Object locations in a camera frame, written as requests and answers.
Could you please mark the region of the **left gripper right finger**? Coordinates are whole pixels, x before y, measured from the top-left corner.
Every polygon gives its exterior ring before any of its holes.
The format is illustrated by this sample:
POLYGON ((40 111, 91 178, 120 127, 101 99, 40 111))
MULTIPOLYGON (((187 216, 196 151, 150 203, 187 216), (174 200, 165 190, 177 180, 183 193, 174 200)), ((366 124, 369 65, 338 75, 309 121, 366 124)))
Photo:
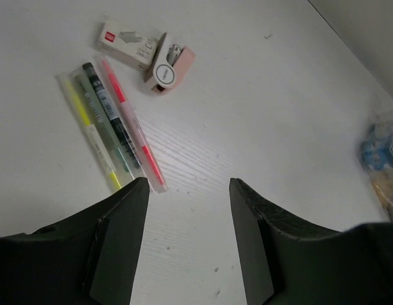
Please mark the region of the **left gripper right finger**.
POLYGON ((339 232, 230 180, 248 304, 393 304, 393 222, 339 232))

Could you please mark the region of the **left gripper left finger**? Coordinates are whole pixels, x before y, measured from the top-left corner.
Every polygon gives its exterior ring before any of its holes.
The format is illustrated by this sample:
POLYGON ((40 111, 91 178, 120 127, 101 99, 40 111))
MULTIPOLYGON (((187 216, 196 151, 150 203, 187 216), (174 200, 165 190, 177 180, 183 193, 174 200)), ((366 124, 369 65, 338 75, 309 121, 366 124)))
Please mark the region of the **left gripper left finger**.
POLYGON ((0 238, 0 304, 129 304, 149 202, 138 178, 56 223, 0 238))

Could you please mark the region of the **pink stapler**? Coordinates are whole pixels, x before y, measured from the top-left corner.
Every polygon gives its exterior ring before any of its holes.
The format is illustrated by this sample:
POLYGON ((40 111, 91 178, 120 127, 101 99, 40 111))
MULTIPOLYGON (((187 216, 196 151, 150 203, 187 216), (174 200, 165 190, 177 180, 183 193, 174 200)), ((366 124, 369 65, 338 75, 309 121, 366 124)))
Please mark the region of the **pink stapler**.
POLYGON ((174 43, 164 32, 158 41, 151 66, 144 74, 146 88, 166 94, 179 86, 195 61, 195 53, 187 46, 174 43))

